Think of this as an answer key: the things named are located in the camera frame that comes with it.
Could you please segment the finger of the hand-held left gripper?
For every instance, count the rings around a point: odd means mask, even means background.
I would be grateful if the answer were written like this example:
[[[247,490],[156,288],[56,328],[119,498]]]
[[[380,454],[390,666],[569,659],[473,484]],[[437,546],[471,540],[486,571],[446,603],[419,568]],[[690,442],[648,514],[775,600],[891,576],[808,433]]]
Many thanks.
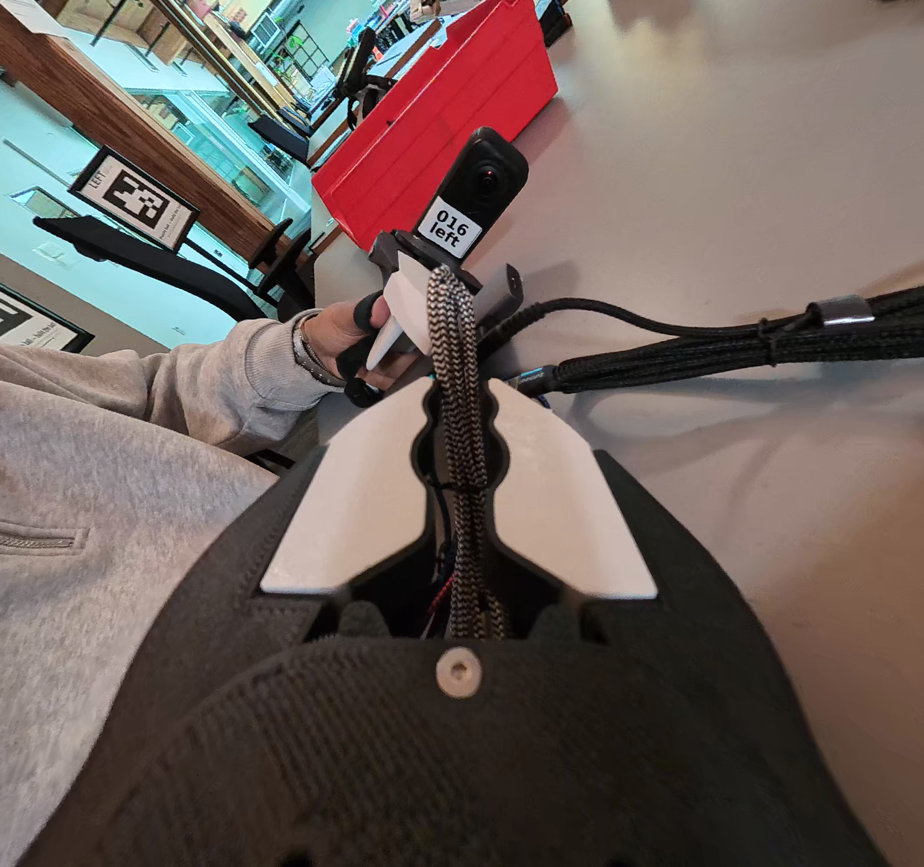
[[[390,316],[383,327],[383,350],[388,352],[405,334],[421,353],[431,353],[428,286],[431,270],[423,264],[400,264],[385,284],[384,298]]]

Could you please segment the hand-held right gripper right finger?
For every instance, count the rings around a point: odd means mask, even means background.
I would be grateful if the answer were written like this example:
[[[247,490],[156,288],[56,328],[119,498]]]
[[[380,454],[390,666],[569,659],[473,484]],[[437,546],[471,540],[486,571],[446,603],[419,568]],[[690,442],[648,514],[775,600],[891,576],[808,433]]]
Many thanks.
[[[492,428],[507,468],[492,497],[500,544],[565,592],[652,600],[658,588],[588,442],[553,411],[499,379]]]

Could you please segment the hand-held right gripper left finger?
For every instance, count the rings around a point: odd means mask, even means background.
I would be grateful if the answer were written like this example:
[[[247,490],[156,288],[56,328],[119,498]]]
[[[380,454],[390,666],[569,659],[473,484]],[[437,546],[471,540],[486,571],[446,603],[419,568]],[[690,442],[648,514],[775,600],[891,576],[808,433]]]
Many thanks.
[[[415,380],[330,440],[263,573],[263,594],[335,596],[406,573],[432,580],[436,509],[415,464],[432,391],[433,380]]]

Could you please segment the grey metal adapter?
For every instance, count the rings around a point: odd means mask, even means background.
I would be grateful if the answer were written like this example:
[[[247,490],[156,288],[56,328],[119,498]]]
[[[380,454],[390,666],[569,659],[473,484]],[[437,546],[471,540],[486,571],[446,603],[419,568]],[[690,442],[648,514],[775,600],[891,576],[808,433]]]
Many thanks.
[[[518,270],[504,264],[475,294],[472,300],[476,324],[507,319],[514,315],[524,300],[522,279]]]

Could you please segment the person's left forearm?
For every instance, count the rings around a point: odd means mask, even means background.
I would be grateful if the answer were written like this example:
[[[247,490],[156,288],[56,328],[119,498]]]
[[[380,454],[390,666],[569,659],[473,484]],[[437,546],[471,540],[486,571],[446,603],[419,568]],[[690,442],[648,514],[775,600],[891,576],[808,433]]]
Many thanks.
[[[302,336],[302,324],[320,312],[244,321],[220,342],[148,356],[3,345],[2,404],[40,392],[54,406],[80,403],[249,457],[276,449],[303,412],[344,389]]]

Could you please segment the white desk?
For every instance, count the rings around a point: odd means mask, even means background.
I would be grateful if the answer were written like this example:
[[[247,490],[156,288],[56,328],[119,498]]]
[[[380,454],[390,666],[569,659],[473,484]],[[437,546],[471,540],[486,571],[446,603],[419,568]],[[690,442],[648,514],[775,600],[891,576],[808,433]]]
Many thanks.
[[[690,326],[922,284],[922,0],[567,9],[480,279]],[[922,865],[922,390],[918,360],[550,397],[735,581],[894,865]]]

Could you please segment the person's left hand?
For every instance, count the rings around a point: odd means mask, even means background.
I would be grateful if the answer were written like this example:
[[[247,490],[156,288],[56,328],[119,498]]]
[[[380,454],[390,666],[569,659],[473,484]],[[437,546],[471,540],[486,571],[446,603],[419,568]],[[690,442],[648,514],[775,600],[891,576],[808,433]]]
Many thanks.
[[[384,296],[372,294],[324,308],[302,324],[302,336],[324,368],[337,378],[356,377],[374,388],[387,390],[417,359],[413,353],[391,351],[374,369],[367,369],[372,344],[390,315]]]

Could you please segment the red plastic bin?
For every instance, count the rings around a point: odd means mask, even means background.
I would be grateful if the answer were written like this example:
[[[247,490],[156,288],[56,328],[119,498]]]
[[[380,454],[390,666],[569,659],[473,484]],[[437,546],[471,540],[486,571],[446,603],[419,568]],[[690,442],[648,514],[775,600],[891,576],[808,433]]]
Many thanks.
[[[558,92],[534,0],[484,0],[426,47],[314,174],[343,232],[369,252],[410,230],[473,132],[512,142]]]

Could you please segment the black office chair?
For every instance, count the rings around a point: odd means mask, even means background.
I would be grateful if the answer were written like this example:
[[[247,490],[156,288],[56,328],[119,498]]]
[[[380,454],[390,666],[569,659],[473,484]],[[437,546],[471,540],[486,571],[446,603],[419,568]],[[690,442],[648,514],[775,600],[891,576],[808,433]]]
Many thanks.
[[[375,47],[375,31],[364,27],[356,46],[347,51],[334,87],[336,100],[346,101],[346,123],[350,131],[357,129],[397,83],[394,78],[376,76],[367,70]]]
[[[288,218],[270,232],[255,253],[247,278],[251,295],[271,307],[280,321],[315,305],[312,229],[307,227],[280,249],[284,230],[291,224]]]

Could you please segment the small black box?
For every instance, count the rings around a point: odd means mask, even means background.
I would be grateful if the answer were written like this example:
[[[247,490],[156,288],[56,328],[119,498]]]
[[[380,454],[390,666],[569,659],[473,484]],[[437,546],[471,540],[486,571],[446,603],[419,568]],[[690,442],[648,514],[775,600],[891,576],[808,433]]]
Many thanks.
[[[536,14],[546,48],[572,28],[571,17],[562,0],[538,0]]]

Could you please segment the black-and-white marker sign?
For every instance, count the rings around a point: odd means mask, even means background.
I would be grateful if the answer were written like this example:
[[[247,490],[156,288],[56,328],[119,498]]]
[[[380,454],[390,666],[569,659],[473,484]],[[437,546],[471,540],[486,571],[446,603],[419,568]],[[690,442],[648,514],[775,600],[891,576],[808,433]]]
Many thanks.
[[[67,191],[174,254],[200,216],[190,201],[108,146],[98,149]]]
[[[94,339],[90,331],[1,285],[2,345],[81,353]]]

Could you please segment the person's grey sweatshirt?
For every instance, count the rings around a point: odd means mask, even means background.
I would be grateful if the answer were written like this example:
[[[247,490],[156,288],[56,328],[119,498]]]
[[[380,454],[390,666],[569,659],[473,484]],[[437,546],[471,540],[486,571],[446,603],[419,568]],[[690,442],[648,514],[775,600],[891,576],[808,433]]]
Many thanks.
[[[98,739],[193,562],[275,482],[75,400],[2,388],[1,843],[13,865]]]

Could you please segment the wooden railing beam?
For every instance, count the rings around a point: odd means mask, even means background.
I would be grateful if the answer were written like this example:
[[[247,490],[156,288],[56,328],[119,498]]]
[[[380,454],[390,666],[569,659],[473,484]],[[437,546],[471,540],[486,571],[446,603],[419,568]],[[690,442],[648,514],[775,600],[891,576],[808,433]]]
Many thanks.
[[[1,7],[2,67],[76,125],[190,201],[216,239],[253,263],[272,224],[70,40],[35,33]]]

